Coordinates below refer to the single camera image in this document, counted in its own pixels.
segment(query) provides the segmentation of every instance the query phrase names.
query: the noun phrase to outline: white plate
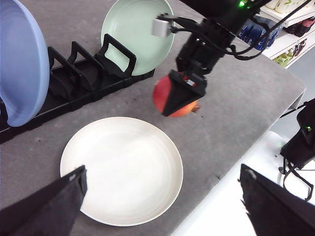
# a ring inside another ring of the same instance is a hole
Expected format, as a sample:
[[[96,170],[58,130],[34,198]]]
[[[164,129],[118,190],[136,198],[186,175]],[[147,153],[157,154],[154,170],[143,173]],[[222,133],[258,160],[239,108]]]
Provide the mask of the white plate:
[[[183,182],[180,154],[155,126],[133,118],[93,122],[67,144],[60,173],[87,169],[81,211],[113,226],[149,222],[175,202]]]

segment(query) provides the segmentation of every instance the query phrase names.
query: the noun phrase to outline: blue plate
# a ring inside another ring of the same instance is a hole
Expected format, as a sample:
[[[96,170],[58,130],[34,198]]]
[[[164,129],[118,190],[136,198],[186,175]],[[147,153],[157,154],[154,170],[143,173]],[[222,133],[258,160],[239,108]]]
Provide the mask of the blue plate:
[[[8,124],[17,127],[36,116],[47,96],[47,46],[36,20],[17,0],[1,0],[0,24],[0,97]]]

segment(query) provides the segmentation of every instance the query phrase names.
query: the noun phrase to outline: cable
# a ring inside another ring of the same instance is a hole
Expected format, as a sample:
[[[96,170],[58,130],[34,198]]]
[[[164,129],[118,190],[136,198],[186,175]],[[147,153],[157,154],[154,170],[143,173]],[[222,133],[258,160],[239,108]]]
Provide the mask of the cable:
[[[218,51],[222,52],[222,53],[225,53],[227,55],[232,55],[232,56],[239,56],[239,55],[242,55],[242,54],[245,54],[247,52],[249,52],[251,49],[253,49],[254,47],[256,47],[260,41],[262,41],[264,38],[266,37],[269,37],[269,34],[274,31],[278,26],[280,26],[281,24],[283,24],[288,18],[290,18],[292,15],[294,15],[296,12],[298,12],[299,10],[301,10],[304,6],[306,6],[311,0],[307,0],[306,2],[304,2],[302,5],[300,5],[299,7],[297,7],[295,10],[293,10],[291,13],[289,13],[286,17],[284,17],[282,20],[280,20],[277,24],[275,24],[273,27],[271,27],[268,31],[266,31],[266,33],[264,33],[259,39],[257,39],[250,47],[248,47],[247,49],[243,50],[243,51],[240,51],[240,52],[230,52],[230,51],[227,51],[226,49],[223,49],[221,48],[220,46],[218,46],[217,44],[215,44],[214,42],[212,42],[207,36],[205,36],[203,33],[197,31],[197,30],[194,30],[194,29],[185,29],[185,28],[182,28],[182,29],[179,29],[177,27],[171,27],[171,31],[173,33],[177,33],[177,32],[181,32],[181,31],[184,31],[184,32],[191,32],[191,33],[195,33],[197,35],[199,35],[200,37],[204,38],[212,47],[214,47],[215,49],[217,49]]]

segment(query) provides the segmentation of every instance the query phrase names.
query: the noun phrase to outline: floor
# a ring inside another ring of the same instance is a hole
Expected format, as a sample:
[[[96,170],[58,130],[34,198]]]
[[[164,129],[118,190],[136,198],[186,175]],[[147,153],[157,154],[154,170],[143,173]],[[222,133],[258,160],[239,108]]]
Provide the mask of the floor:
[[[289,69],[291,73],[298,76],[306,86],[306,92],[301,103],[315,98],[315,49],[310,50]],[[284,138],[291,139],[299,130],[296,116],[299,111],[278,120],[270,130],[275,131]]]

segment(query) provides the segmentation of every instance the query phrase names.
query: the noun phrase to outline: plate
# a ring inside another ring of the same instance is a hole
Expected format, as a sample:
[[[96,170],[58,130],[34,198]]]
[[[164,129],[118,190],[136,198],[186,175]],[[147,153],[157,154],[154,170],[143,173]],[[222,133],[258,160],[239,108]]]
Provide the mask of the plate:
[[[167,211],[183,182],[180,154],[155,126],[134,118],[106,118],[76,133],[67,144],[60,172],[87,169],[81,211],[113,226],[135,226]]]
[[[8,124],[16,127],[39,112],[47,96],[49,60],[44,36],[17,0],[1,0],[0,97]]]
[[[137,57],[134,76],[159,66],[168,55],[174,34],[166,38],[151,35],[153,20],[161,13],[173,15],[166,0],[119,0],[109,10],[102,28],[101,43],[110,34]],[[105,56],[125,71],[129,59],[110,45]]]

